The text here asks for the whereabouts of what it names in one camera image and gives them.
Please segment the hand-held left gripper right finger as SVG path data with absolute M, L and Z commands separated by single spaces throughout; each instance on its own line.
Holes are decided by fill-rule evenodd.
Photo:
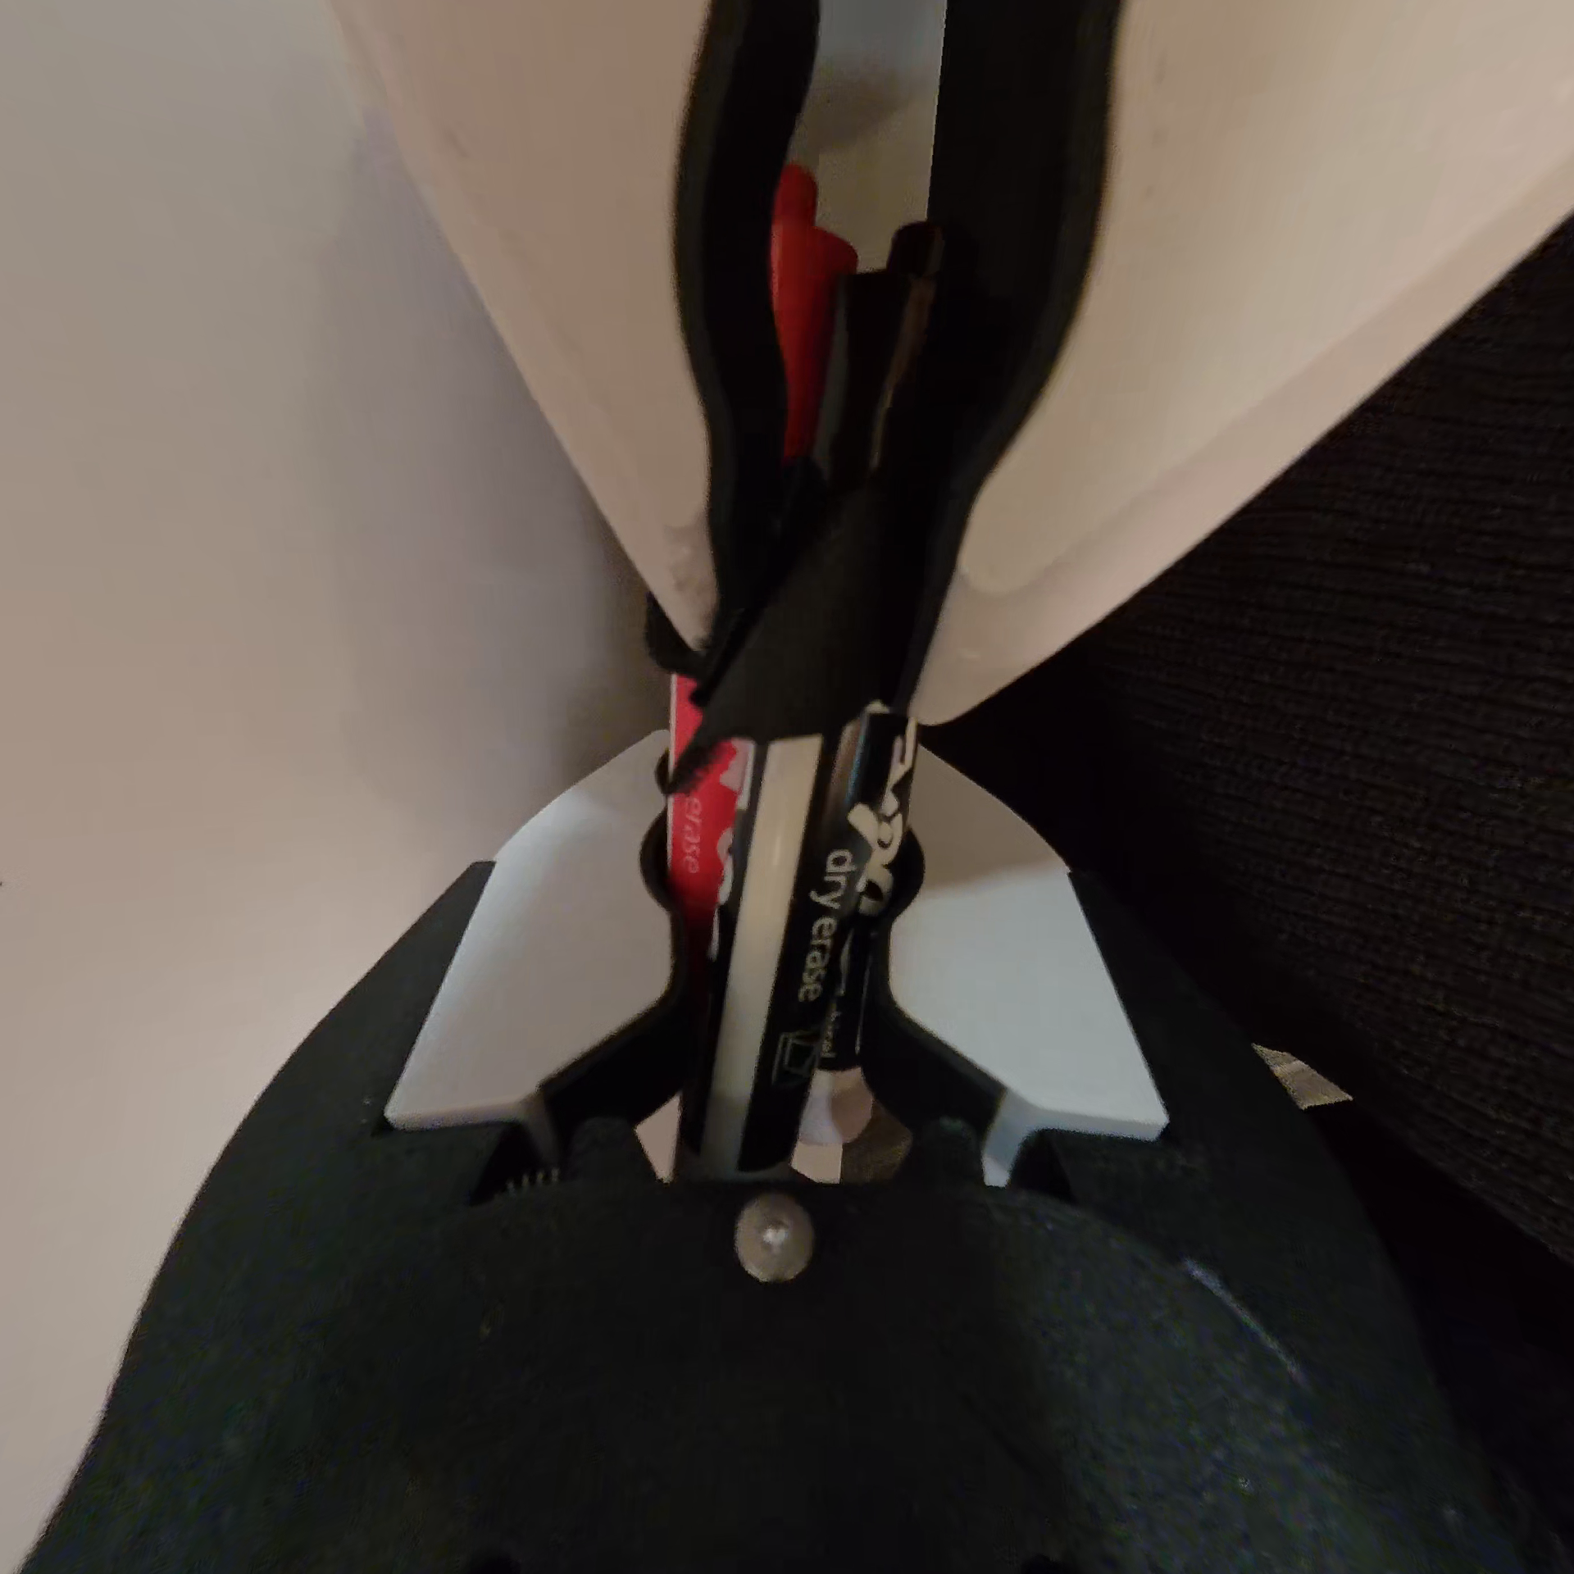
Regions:
M 1169 1123 L 1068 864 L 925 748 L 871 934 L 863 1074 L 910 1132 L 963 1123 L 995 1187 L 1043 1132 L 1150 1143 Z

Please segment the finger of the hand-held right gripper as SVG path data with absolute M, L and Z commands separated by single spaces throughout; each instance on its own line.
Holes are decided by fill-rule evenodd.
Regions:
M 758 574 L 781 465 L 770 240 L 813 6 L 331 10 L 564 452 L 704 645 Z
M 1088 285 L 976 499 L 918 720 L 1167 572 L 1570 207 L 1570 2 L 1129 4 Z

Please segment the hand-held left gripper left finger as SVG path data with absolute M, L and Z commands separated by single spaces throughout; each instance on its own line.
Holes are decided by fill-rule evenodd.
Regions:
M 384 1117 L 399 1130 L 500 1123 L 552 1072 L 655 1005 L 665 911 L 640 846 L 653 780 L 580 780 L 498 851 Z

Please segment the red dry erase marker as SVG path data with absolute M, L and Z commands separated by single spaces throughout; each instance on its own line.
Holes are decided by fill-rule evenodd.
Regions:
M 828 373 L 833 298 L 858 253 L 818 225 L 818 186 L 798 162 L 777 180 L 770 252 L 773 326 L 785 375 L 781 475 L 807 458 Z M 668 887 L 682 917 L 685 962 L 702 979 L 715 935 L 721 877 L 745 772 L 743 750 L 727 742 L 667 802 Z

